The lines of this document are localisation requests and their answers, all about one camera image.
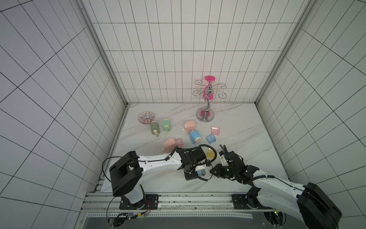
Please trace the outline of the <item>light green pencil sharpener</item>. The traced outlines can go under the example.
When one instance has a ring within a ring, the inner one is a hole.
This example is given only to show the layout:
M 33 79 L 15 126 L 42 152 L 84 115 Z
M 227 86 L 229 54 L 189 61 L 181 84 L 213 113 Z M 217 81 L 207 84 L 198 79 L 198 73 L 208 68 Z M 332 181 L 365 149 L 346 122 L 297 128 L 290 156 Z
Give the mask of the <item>light green pencil sharpener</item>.
M 163 119 L 163 130 L 169 134 L 171 131 L 171 121 L 169 118 Z

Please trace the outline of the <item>clear yellow tray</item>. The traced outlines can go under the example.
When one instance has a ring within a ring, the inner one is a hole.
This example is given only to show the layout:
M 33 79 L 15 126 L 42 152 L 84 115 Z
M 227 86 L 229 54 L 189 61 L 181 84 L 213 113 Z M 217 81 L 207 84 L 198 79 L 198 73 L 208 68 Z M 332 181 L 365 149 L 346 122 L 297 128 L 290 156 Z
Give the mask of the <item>clear yellow tray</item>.
M 206 157 L 208 160 L 214 160 L 215 158 L 215 152 L 212 149 L 208 149 Z

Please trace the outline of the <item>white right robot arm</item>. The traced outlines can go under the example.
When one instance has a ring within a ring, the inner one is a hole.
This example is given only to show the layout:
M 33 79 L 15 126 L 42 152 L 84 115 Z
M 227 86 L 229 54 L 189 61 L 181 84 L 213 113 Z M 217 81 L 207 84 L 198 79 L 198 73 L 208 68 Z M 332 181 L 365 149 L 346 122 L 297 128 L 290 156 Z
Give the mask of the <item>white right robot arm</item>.
M 251 187 L 242 200 L 234 195 L 237 204 L 253 210 L 274 209 L 297 218 L 309 229 L 338 228 L 342 212 L 318 185 L 293 183 L 270 175 L 246 165 L 233 151 L 221 151 L 219 158 L 221 162 L 211 169 L 212 175 Z

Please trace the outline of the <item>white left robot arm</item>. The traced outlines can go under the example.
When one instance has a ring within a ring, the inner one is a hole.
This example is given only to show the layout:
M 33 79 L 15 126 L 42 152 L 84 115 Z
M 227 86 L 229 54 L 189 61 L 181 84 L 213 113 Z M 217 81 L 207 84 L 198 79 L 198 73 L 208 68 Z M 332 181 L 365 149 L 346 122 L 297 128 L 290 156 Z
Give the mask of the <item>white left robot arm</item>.
M 135 151 L 128 152 L 109 167 L 113 196 L 125 197 L 133 205 L 146 200 L 140 179 L 157 172 L 183 170 L 200 177 L 197 172 L 212 163 L 202 147 L 175 146 L 170 153 L 157 156 L 139 156 Z

